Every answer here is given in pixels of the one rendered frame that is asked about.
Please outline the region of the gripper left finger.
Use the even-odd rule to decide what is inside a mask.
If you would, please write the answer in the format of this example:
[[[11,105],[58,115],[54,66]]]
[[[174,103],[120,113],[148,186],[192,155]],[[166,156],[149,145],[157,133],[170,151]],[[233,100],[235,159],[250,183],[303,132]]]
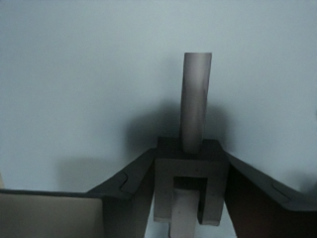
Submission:
[[[157,148],[83,192],[0,188],[0,238],[145,238]]]

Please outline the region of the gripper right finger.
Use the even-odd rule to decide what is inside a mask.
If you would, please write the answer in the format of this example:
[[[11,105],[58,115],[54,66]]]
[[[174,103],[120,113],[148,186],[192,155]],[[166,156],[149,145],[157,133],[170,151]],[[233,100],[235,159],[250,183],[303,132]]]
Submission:
[[[237,238],[317,238],[317,200],[225,153],[224,201]]]

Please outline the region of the dark grey clevis fork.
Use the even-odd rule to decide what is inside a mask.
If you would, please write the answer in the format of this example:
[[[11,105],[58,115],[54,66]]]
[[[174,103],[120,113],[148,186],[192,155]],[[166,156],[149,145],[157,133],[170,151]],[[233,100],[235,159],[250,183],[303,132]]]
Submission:
[[[218,140],[203,139],[212,53],[184,53],[178,138],[158,137],[154,222],[170,223],[173,177],[199,178],[197,218],[219,226],[230,160]]]

